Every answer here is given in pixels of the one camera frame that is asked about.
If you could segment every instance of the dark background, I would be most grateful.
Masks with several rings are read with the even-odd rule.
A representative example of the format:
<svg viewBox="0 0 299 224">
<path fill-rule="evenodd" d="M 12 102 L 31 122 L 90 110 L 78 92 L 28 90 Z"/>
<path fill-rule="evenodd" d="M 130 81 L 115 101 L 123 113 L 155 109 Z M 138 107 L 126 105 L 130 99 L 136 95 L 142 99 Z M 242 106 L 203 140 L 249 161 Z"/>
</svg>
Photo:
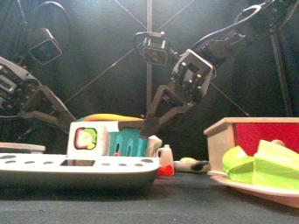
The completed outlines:
<svg viewBox="0 0 299 224">
<path fill-rule="evenodd" d="M 46 1 L 22 1 L 26 20 L 32 21 L 30 19 L 34 8 L 43 2 Z M 71 25 L 62 11 L 52 7 L 38 14 L 32 23 L 35 28 L 46 27 L 51 30 L 60 43 L 63 55 L 44 66 L 27 57 L 28 70 L 66 102 L 76 118 L 96 113 L 140 117 L 146 114 L 146 63 L 131 50 L 135 34 L 146 31 L 147 1 L 56 2 L 68 13 Z M 172 41 L 172 49 L 184 53 L 202 37 L 231 25 L 249 5 L 262 2 L 154 0 L 154 31 L 164 31 Z M 297 10 L 278 35 L 291 114 L 285 108 L 269 36 L 261 37 L 236 58 L 228 59 L 212 80 L 215 86 L 253 117 L 298 116 L 298 21 Z M 23 33 L 23 19 L 16 0 L 0 3 L 0 25 L 0 55 L 16 61 Z M 159 85 L 170 82 L 171 74 L 171 66 L 154 66 L 154 92 Z M 207 137 L 203 131 L 227 116 L 246 114 L 219 91 L 210 87 L 202 103 L 190 109 L 182 120 L 156 134 L 163 143 L 171 145 L 175 159 L 208 158 Z M 35 128 L 35 124 L 22 119 L 2 120 L 0 125 L 0 141 L 42 144 L 46 145 L 48 153 L 66 153 L 68 136 L 60 130 L 46 126 Z"/>
</svg>

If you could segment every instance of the white container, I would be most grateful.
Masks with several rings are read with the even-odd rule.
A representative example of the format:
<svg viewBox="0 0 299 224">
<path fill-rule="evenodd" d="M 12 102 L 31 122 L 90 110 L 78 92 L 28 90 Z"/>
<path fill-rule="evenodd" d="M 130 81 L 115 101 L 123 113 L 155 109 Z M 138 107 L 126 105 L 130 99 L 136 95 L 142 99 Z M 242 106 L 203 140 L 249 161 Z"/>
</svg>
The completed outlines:
<svg viewBox="0 0 299 224">
<path fill-rule="evenodd" d="M 0 143 L 0 148 L 6 148 L 8 151 L 31 151 L 32 154 L 43 154 L 46 151 L 46 147 L 38 144 L 28 144 L 28 143 Z"/>
<path fill-rule="evenodd" d="M 159 157 L 160 167 L 166 168 L 167 166 L 172 167 L 171 173 L 167 176 L 174 175 L 174 152 L 170 144 L 166 144 L 163 148 L 156 151 L 156 156 Z"/>
<path fill-rule="evenodd" d="M 158 149 L 160 149 L 162 145 L 163 145 L 163 140 L 158 136 L 150 136 L 144 156 L 147 158 L 155 158 L 156 151 Z"/>
</svg>

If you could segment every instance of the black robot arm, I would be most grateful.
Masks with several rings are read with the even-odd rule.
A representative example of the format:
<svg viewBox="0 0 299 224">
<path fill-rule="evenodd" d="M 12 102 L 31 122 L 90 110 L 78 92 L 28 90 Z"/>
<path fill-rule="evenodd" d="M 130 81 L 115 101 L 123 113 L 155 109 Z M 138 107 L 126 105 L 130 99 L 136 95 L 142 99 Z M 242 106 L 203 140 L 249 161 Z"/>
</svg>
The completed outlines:
<svg viewBox="0 0 299 224">
<path fill-rule="evenodd" d="M 70 131 L 76 121 L 54 92 L 42 85 L 30 72 L 0 57 L 2 118 L 22 117 Z"/>
<path fill-rule="evenodd" d="M 275 33 L 283 27 L 298 4 L 298 0 L 269 0 L 247 7 L 239 13 L 234 24 L 202 38 L 179 59 L 171 45 L 166 44 L 164 35 L 158 38 L 156 33 L 146 34 L 142 51 L 146 62 L 164 63 L 167 55 L 178 59 L 178 62 L 170 84 L 160 86 L 155 94 L 140 137 L 154 135 L 174 118 L 182 116 L 188 108 L 202 101 L 216 68 L 227 58 L 239 55 L 249 45 L 254 45 L 257 38 Z M 167 109 L 162 112 L 159 108 L 163 105 Z"/>
</svg>

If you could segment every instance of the yellow banana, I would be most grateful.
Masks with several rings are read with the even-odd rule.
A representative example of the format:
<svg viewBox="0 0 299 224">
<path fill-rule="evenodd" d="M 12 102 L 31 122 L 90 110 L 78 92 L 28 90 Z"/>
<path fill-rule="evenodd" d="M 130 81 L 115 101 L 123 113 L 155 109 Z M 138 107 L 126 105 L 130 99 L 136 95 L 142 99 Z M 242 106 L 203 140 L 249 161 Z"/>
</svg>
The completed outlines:
<svg viewBox="0 0 299 224">
<path fill-rule="evenodd" d="M 143 121 L 142 118 L 124 116 L 124 115 L 115 115 L 115 114 L 95 114 L 90 115 L 83 119 L 83 122 L 95 122 L 95 121 Z"/>
</svg>

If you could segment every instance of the small bottle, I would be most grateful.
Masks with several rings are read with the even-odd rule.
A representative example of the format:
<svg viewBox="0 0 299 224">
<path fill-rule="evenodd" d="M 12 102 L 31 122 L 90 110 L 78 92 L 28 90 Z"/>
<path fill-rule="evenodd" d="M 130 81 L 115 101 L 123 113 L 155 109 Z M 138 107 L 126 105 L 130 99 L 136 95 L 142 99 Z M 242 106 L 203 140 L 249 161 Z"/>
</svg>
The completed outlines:
<svg viewBox="0 0 299 224">
<path fill-rule="evenodd" d="M 163 148 L 156 151 L 156 155 L 160 161 L 160 168 L 158 177 L 174 175 L 174 152 L 170 144 L 166 144 Z"/>
</svg>

